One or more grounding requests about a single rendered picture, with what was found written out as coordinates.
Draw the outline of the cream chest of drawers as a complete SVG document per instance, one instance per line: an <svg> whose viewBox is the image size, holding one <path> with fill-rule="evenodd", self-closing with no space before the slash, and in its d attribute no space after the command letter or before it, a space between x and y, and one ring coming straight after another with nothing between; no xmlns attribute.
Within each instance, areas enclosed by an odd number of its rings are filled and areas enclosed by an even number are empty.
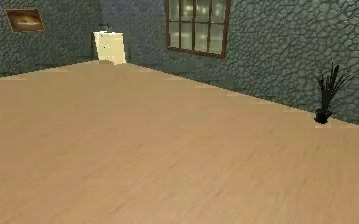
<svg viewBox="0 0 359 224"><path fill-rule="evenodd" d="M99 60L112 62L114 65L126 62L122 33L99 31L94 33Z"/></svg>

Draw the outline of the dark potted house plant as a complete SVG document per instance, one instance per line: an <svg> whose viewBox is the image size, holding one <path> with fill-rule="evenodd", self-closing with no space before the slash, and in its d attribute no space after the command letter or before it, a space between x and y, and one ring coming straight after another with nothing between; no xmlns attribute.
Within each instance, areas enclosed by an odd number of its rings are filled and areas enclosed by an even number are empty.
<svg viewBox="0 0 359 224"><path fill-rule="evenodd" d="M348 71L339 75L340 65L331 63L330 74L325 76L319 70L320 76L316 78L321 93L320 107L315 111L314 120L319 124L326 124L332 115L331 106L335 96L352 79Z"/></svg>

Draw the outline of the brown framed window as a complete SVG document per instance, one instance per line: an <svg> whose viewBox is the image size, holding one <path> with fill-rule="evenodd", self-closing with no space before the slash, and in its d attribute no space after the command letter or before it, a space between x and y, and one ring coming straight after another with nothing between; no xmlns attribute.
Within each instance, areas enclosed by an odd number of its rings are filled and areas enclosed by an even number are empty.
<svg viewBox="0 0 359 224"><path fill-rule="evenodd" d="M165 0L166 48L224 59L231 0Z"/></svg>

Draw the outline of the brown framed wall picture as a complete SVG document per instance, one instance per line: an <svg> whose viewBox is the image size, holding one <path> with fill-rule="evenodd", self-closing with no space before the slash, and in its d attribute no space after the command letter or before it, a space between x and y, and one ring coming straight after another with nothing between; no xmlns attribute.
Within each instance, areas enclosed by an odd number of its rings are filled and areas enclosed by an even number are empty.
<svg viewBox="0 0 359 224"><path fill-rule="evenodd" d="M5 14L13 33L45 31L45 25L38 9L5 9Z"/></svg>

